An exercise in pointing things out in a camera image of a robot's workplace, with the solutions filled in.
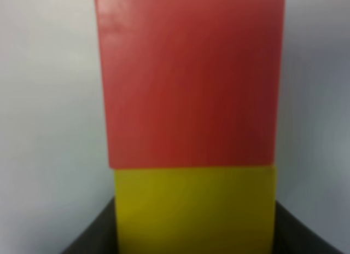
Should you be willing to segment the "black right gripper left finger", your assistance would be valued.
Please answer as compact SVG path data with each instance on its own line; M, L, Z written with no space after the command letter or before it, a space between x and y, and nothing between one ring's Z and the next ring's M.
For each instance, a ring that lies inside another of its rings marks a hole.
M114 198L62 253L119 253Z

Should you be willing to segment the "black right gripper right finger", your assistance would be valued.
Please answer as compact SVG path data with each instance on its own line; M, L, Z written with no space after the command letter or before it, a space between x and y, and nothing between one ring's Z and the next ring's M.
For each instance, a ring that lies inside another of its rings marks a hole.
M273 254L341 254L276 202Z

